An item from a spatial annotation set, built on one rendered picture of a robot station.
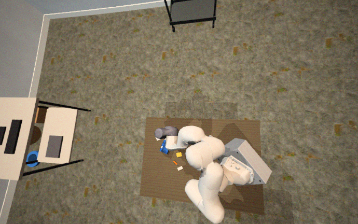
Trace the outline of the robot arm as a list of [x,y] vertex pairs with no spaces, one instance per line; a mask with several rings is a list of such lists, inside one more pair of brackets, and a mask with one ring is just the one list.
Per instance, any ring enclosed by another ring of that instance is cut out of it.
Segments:
[[220,139],[206,136],[199,127],[186,126],[178,132],[178,128],[167,126],[156,129],[154,134],[157,141],[166,138],[165,148],[169,151],[187,148],[187,162],[201,174],[199,180],[187,182],[185,192],[209,221],[222,222],[225,210],[218,194],[228,185],[252,183],[253,170],[233,156],[224,157],[220,164],[213,161],[225,153],[225,146]]

